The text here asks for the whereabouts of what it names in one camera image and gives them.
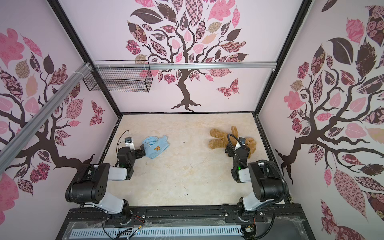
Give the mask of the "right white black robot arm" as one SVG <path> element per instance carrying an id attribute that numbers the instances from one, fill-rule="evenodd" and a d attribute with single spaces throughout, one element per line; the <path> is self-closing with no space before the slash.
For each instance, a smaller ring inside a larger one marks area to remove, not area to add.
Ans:
<path id="1" fill-rule="evenodd" d="M 288 193 L 287 183 L 279 168 L 271 161 L 259 160 L 248 163 L 250 148 L 245 145 L 226 146 L 225 153 L 233 158 L 232 178 L 237 183 L 250 183 L 252 191 L 240 198 L 235 214 L 241 222 L 249 222 L 247 214 L 269 211 L 282 202 Z"/>

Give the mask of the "light blue bear shirt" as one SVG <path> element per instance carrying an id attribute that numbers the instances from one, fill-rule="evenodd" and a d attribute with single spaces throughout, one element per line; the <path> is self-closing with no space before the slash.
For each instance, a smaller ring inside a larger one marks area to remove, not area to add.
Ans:
<path id="1" fill-rule="evenodd" d="M 150 136 L 143 140 L 146 156 L 150 159 L 155 159 L 164 152 L 170 144 L 166 135 L 162 137 Z"/>

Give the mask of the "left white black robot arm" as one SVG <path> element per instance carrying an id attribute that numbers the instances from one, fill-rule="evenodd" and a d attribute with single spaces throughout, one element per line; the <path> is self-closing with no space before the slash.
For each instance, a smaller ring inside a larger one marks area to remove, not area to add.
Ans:
<path id="1" fill-rule="evenodd" d="M 107 190 L 108 182 L 129 181 L 134 174 L 137 159 L 146 155 L 143 145 L 139 149 L 123 147 L 118 150 L 117 165 L 83 164 L 69 184 L 65 198 L 69 203 L 88 206 L 131 221 L 143 222 L 141 216 L 135 216 L 129 203 L 112 195 Z"/>

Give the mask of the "brown teddy bear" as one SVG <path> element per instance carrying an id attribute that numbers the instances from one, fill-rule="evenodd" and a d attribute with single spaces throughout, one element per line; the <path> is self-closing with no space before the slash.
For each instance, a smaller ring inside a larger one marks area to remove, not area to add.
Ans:
<path id="1" fill-rule="evenodd" d="M 209 148 L 210 149 L 218 149 L 218 148 L 226 148 L 227 145 L 229 144 L 227 135 L 228 133 L 218 130 L 218 129 L 211 129 L 210 130 L 210 135 L 214 139 L 211 139 L 209 141 Z M 245 137 L 245 145 L 250 149 L 250 153 L 248 156 L 248 159 L 251 158 L 252 154 L 256 151 L 257 149 L 257 142 L 250 137 Z"/>

